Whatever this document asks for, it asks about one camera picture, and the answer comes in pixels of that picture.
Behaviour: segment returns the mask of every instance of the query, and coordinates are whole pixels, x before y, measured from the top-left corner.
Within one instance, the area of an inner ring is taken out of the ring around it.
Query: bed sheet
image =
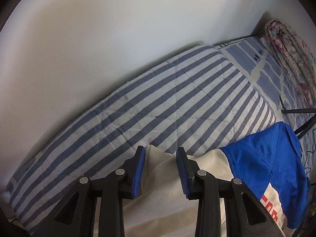
[[[311,114],[281,113],[282,100],[285,109],[305,108],[297,90],[274,59],[273,55],[261,44],[258,37],[243,38],[216,46],[252,83],[256,90],[270,105],[277,121],[284,121],[296,130]],[[301,160],[307,176],[311,177],[313,153],[315,150],[312,129],[300,140]]]
[[[32,233],[78,177],[107,176],[138,145],[199,157],[276,122],[247,77],[211,45],[194,47],[128,82],[60,132],[8,184]]]

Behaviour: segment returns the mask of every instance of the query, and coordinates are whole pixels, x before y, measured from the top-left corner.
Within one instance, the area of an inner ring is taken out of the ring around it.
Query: striped cushion
[[[86,111],[19,170],[8,188],[27,230],[81,175],[107,176],[138,145],[201,156],[276,121],[269,105],[217,49],[194,47],[128,82]]]

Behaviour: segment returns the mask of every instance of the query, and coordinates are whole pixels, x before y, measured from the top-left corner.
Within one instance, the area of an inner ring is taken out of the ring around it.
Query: striped fabric
[[[216,48],[254,85],[255,89],[259,91],[272,108],[277,121],[284,121],[293,130],[296,130],[312,117],[311,114],[283,115],[281,113],[280,98],[286,109],[305,108],[305,105],[279,63],[264,48],[257,37],[232,41],[218,45]],[[313,153],[307,151],[316,149],[312,130],[304,135],[300,140],[300,144],[302,149],[301,160],[306,169],[305,172],[310,178],[314,156]]]
[[[138,145],[201,156],[274,124],[247,78],[217,49],[194,47],[128,82],[68,125],[11,179],[30,233],[80,176],[107,176]]]

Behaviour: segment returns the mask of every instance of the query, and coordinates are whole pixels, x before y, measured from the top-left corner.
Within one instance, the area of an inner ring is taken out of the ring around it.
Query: folded blanket
[[[199,158],[188,157],[216,178],[241,178],[283,233],[291,236],[307,197],[305,172],[297,152],[294,132],[278,122]],[[226,236],[223,199],[220,206],[222,236]],[[183,194],[175,155],[148,145],[140,194],[123,208],[126,236],[194,236],[197,209],[198,201],[189,201]]]
[[[286,23],[271,19],[265,34],[273,55],[284,68],[306,106],[316,105],[316,59],[307,44]]]

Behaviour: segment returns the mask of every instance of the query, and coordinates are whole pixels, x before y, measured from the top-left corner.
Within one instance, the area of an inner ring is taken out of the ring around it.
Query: beige fabric
[[[188,157],[216,178],[233,178],[227,158],[220,149],[196,159]],[[124,206],[126,236],[194,236],[197,209],[198,201],[189,201],[183,194],[175,155],[148,145],[139,197]],[[225,222],[223,200],[221,221]],[[222,236],[226,236],[225,224]]]

